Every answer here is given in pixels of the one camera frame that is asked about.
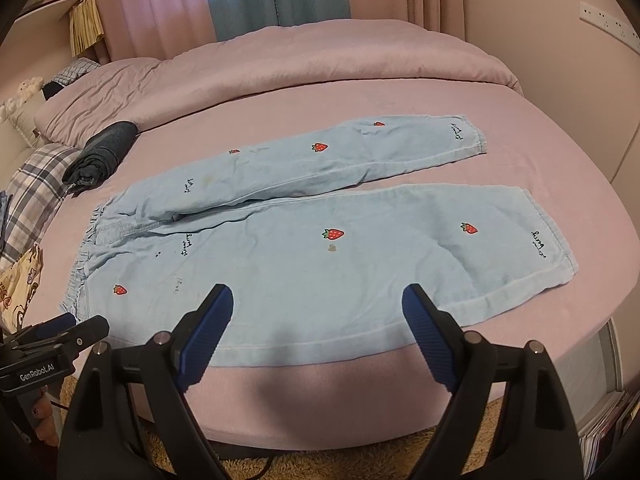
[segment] beige carpet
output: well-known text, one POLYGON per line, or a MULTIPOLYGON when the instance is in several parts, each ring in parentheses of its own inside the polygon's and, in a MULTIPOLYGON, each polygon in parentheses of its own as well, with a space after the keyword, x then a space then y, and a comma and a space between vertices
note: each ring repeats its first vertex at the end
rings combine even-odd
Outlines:
MULTIPOLYGON (((68 377, 60 394, 60 401, 68 406, 76 389, 76 380, 68 377)), ((476 438, 465 472, 484 463, 500 415, 502 400, 491 402, 476 438)), ((151 430, 145 430, 149 451, 154 463, 173 471, 162 442, 151 430)), ((433 430, 425 430, 371 446, 332 451, 297 452, 277 457, 264 480, 404 480, 420 457, 433 430)), ((258 474, 266 460, 246 459, 224 461, 223 465, 234 480, 244 480, 258 474)))

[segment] power strip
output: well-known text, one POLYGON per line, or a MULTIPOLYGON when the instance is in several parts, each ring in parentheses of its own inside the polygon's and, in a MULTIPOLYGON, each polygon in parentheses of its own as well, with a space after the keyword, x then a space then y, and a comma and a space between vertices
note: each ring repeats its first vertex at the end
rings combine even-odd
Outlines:
POLYGON ((580 19, 608 32, 640 54, 640 38, 628 23, 614 18, 604 10, 597 9, 585 2, 580 2, 580 19))

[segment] rolled dark gray clothing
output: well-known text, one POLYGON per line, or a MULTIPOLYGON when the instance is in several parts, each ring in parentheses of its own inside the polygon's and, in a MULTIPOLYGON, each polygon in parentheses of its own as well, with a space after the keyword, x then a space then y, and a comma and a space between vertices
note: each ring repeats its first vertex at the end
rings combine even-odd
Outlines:
POLYGON ((129 121, 110 124, 91 137, 62 176, 75 196, 100 186, 116 172, 138 138, 138 127, 129 121))

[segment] screw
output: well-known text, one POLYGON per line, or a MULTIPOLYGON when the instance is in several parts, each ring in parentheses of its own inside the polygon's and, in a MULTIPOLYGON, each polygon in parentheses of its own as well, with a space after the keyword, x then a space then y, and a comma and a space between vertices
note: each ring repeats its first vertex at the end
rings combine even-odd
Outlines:
POLYGON ((104 341, 100 341, 94 346, 94 354, 101 355, 104 354, 109 349, 109 345, 104 341))
POLYGON ((167 332, 166 330, 162 330, 162 332, 158 332, 154 336, 154 343, 157 345, 165 345, 171 339, 171 332, 167 332))
POLYGON ((478 332, 470 330, 469 332, 465 332, 465 341, 472 345, 477 345, 482 341, 482 336, 478 332))
POLYGON ((534 354, 542 354, 542 352, 545 351, 545 347, 542 345, 542 343, 540 341, 531 341, 529 343, 529 349, 534 354))

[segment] stuffed toy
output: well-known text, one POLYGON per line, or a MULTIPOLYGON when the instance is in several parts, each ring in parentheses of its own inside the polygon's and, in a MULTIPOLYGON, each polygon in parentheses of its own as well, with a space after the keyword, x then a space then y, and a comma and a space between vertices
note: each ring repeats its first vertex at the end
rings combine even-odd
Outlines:
POLYGON ((31 99, 40 91, 44 84, 44 79, 40 76, 25 79, 18 86, 16 95, 9 97, 4 104, 0 105, 0 124, 4 120, 15 113, 15 111, 24 106, 25 102, 31 99))

